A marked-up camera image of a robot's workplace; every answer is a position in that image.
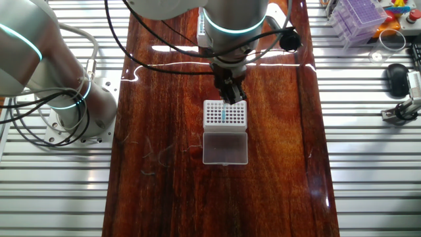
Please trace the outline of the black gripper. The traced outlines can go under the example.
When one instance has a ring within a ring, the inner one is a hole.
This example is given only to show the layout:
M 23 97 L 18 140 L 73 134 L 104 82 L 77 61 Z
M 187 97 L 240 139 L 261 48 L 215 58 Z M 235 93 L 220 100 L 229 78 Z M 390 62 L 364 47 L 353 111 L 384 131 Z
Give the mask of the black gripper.
M 241 86 L 245 79 L 246 66 L 224 68 L 212 63 L 211 69 L 214 73 L 214 85 L 221 87 L 219 89 L 220 96 L 226 104 L 231 105 L 247 99 L 247 95 Z

